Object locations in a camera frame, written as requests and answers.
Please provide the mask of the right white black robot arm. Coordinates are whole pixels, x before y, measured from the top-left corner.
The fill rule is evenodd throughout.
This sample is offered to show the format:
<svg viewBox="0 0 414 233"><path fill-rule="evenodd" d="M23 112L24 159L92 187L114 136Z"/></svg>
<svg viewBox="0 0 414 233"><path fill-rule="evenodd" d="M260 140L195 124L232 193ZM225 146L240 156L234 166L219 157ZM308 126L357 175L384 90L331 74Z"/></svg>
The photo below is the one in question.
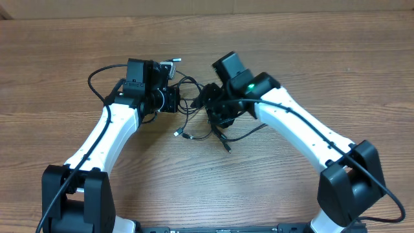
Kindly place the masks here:
<svg viewBox="0 0 414 233"><path fill-rule="evenodd" d="M253 75L237 53L212 65L222 85L209 83L197 97L213 131L230 127L243 113L275 129L320 176L320 212L304 232L350 232L385 191L378 150L367 140L343 137L302 108L271 75Z"/></svg>

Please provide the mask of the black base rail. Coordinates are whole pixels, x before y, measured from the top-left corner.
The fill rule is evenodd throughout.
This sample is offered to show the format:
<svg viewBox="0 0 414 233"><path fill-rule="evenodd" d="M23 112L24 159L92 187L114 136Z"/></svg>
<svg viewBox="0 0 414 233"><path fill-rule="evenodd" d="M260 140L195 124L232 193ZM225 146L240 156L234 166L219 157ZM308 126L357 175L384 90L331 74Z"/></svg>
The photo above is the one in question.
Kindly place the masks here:
<svg viewBox="0 0 414 233"><path fill-rule="evenodd" d="M280 223L277 226L256 227L195 227L195 228L169 228L169 227L141 227L138 233L311 233L313 230L309 223Z"/></svg>

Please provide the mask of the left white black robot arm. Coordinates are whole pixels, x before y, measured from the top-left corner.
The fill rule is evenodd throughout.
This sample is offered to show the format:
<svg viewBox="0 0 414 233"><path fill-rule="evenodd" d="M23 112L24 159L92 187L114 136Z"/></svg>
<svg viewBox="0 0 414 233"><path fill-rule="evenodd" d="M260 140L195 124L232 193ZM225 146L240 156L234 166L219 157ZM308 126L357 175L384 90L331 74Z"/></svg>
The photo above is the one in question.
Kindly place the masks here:
<svg viewBox="0 0 414 233"><path fill-rule="evenodd" d="M102 115L81 148L41 178L42 218L37 232L141 232L140 223L116 213L109 177L120 152L144 117L175 113L179 90L172 58L160 63L130 58L103 102Z"/></svg>

